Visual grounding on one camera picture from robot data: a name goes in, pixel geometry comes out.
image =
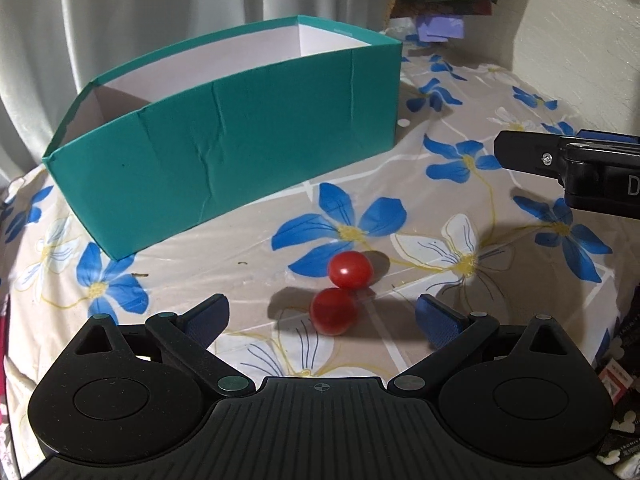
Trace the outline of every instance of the curtain fold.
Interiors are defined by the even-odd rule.
[[[137,56],[310,14],[380,30],[386,0],[0,0],[0,188],[39,162],[82,87]]]

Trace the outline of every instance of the red tomato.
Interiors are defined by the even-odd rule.
[[[358,319],[358,307],[348,290],[326,288],[311,301],[309,317],[318,333],[340,335]]]
[[[365,288],[373,277],[371,262],[358,251],[336,254],[327,270],[332,283],[341,288]]]

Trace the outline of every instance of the black gripper base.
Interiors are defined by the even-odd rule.
[[[30,480],[610,480],[592,458],[553,467],[496,462],[459,444],[421,399],[377,378],[267,378],[223,399],[189,441],[148,462],[50,457]]]

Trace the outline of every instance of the metal screw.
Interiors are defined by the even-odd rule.
[[[249,385],[249,381],[238,375],[228,375],[218,381],[218,387],[226,392],[238,392],[244,390]]]
[[[396,388],[412,392],[414,390],[419,390],[424,386],[424,379],[417,375],[401,375],[394,380],[394,384],[396,385]]]

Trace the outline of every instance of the teal box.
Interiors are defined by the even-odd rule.
[[[401,47],[308,16],[183,41],[91,81],[44,164],[120,259],[390,150]]]

